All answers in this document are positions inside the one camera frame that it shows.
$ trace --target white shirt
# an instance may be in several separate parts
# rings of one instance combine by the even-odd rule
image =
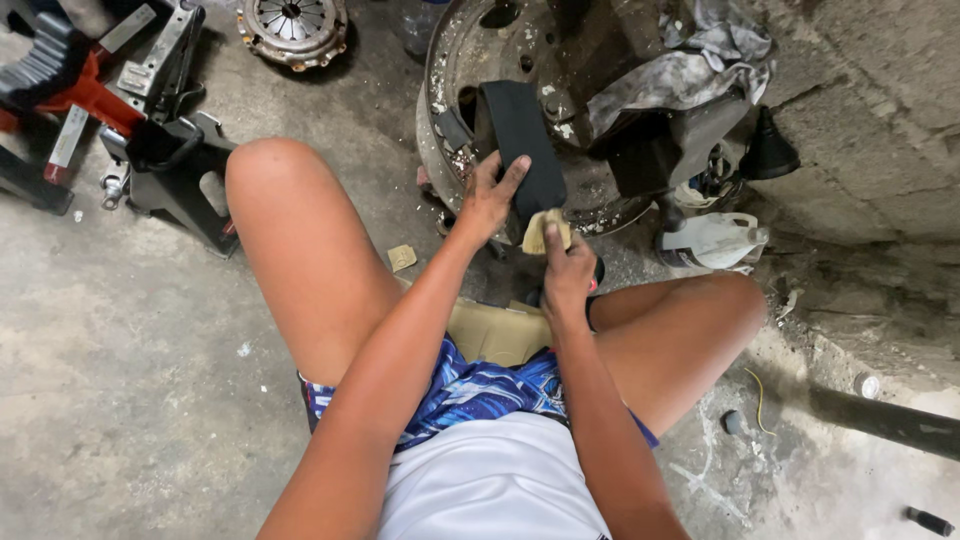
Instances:
[[[570,431],[513,412],[471,420],[394,455],[380,540],[598,540],[610,531]]]

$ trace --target person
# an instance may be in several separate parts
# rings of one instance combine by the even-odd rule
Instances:
[[[498,184],[500,167],[475,167],[404,292],[319,154],[283,138],[233,151],[230,212],[316,420],[258,538],[687,538],[651,448],[753,339],[762,294],[719,273],[588,305],[595,255],[580,237],[565,251],[554,225],[553,348],[467,363],[447,319],[530,160]]]

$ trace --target plastic bottle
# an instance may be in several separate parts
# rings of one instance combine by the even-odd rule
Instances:
[[[426,58],[433,28],[450,0],[394,0],[394,34],[414,58]]]
[[[720,270],[734,266],[769,239],[770,233],[750,214],[714,212],[687,218],[676,233],[658,234],[657,253],[675,268]]]

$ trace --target white plastic bottle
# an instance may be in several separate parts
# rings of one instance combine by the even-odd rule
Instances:
[[[657,253],[675,268],[720,270],[734,266],[769,239],[770,233],[750,214],[714,212],[687,218],[677,233],[658,234]]]

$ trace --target clutch pressure plate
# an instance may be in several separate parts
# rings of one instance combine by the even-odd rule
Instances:
[[[243,0],[237,27],[252,52],[294,71],[347,50],[346,0]]]

